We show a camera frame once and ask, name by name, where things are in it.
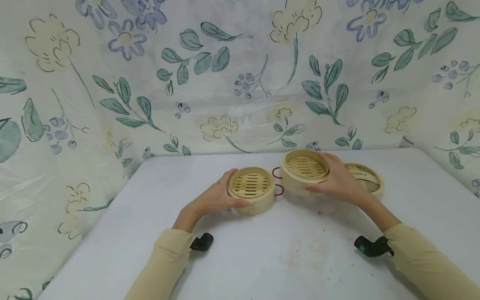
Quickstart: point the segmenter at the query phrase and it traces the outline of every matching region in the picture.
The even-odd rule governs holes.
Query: sleeve
[[[194,239],[194,235],[183,230],[165,229],[124,300],[168,300],[188,265]]]
[[[416,229],[399,224],[384,235],[395,267],[428,299],[480,299],[479,286]]]

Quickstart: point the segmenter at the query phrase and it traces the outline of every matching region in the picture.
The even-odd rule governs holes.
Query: white table
[[[480,283],[480,201],[423,152],[381,149],[334,152],[384,178],[382,201]],[[121,300],[152,244],[180,209],[224,171],[272,170],[283,153],[154,157],[145,161],[40,300]],[[255,217],[220,213],[195,228],[211,233],[209,252],[192,252],[171,299],[416,299],[418,292],[389,265],[353,246],[381,236],[357,208],[333,199],[285,193]]]

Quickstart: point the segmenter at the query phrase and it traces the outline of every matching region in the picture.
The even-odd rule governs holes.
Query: bamboo steamer basket
[[[377,199],[384,193],[385,183],[382,177],[372,168],[358,163],[344,164],[350,173]]]
[[[230,197],[247,200],[250,205],[235,208],[242,215],[255,216],[269,210],[275,202],[275,180],[270,172],[259,167],[241,168],[228,182]]]
[[[328,165],[318,152],[298,149],[288,152],[280,162],[280,182],[285,190],[300,195],[315,193],[303,188],[307,183],[319,183],[328,178]]]

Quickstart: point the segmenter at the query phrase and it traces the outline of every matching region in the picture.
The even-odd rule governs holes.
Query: floral fabric backdrop
[[[16,0],[0,25],[0,299],[152,156],[413,146],[479,196],[480,2]]]

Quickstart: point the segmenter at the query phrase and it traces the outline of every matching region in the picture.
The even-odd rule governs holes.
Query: red loop handle
[[[278,177],[278,176],[275,175],[275,170],[277,170],[277,169],[280,169],[280,167],[276,167],[275,169],[272,170],[273,177],[275,177],[277,179],[283,179],[283,177]]]
[[[275,194],[275,197],[276,197],[276,196],[281,196],[281,195],[283,195],[283,192],[285,191],[284,188],[283,188],[283,186],[281,186],[281,185],[279,185],[279,184],[276,184],[276,186],[281,187],[281,188],[282,188],[282,192],[281,192],[280,194]]]

